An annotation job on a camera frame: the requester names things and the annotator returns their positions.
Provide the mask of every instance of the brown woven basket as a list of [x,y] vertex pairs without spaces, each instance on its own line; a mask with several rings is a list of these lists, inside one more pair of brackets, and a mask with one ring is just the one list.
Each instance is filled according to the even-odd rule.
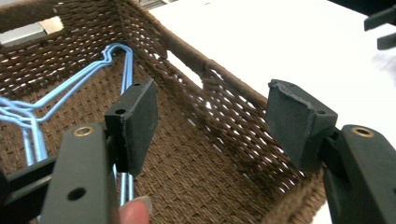
[[[276,145],[263,96],[132,0],[25,0],[0,8],[0,33],[53,16],[62,19],[62,31],[0,46],[0,94],[35,102],[100,60],[106,45],[132,47],[134,78],[154,77],[158,85],[160,124],[135,181],[136,194],[153,200],[151,223],[312,221],[325,202],[321,174],[299,172]],[[200,77],[202,88],[167,61],[168,50]],[[65,130],[104,119],[119,97],[122,66],[120,56],[42,125],[51,156]],[[9,174],[25,166],[21,131],[0,125],[0,164]]]

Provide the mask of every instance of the wicker basket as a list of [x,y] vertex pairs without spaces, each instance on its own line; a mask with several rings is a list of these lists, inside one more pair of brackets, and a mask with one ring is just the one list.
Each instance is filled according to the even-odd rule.
[[[0,32],[56,15],[62,31],[0,46],[0,94],[35,102],[101,59],[106,45],[131,46],[135,79],[154,77],[158,85],[161,120],[135,182],[136,194],[153,200],[152,223],[312,221],[325,202],[321,174],[299,172],[270,137],[263,96],[132,0],[25,0],[0,8]],[[168,50],[200,77],[202,88],[167,61]],[[122,60],[101,70],[42,125],[51,156],[65,130],[103,120],[119,96]],[[25,164],[21,131],[0,124],[0,163],[9,174]]]

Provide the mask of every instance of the basket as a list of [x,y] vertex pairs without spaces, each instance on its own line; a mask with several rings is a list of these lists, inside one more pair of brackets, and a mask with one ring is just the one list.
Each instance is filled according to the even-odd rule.
[[[161,119],[135,180],[135,193],[152,198],[151,223],[312,221],[325,202],[321,174],[298,171],[271,138],[263,96],[132,0],[25,0],[0,8],[0,32],[53,16],[61,18],[61,31],[0,46],[0,94],[33,103],[100,60],[106,45],[132,47],[134,78],[153,77],[158,86]],[[167,61],[168,51],[202,88]],[[104,119],[119,97],[122,66],[120,55],[42,125],[51,156],[67,129]],[[10,174],[25,166],[21,131],[0,125],[0,164]]]

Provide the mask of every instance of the white table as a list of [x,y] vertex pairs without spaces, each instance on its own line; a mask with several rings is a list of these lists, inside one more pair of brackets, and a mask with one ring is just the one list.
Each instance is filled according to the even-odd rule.
[[[396,27],[365,33],[364,15],[326,0],[179,0],[151,13],[262,95],[272,78],[292,82],[338,113],[338,128],[367,126],[396,147],[396,49],[376,49]],[[331,223],[327,204],[314,223]]]

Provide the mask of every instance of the fingernail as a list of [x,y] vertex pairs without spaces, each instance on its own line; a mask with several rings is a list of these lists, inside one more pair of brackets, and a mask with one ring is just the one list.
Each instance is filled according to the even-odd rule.
[[149,196],[142,196],[142,197],[138,197],[135,198],[134,201],[140,201],[143,202],[145,204],[145,206],[148,209],[149,214],[152,214],[152,202]]

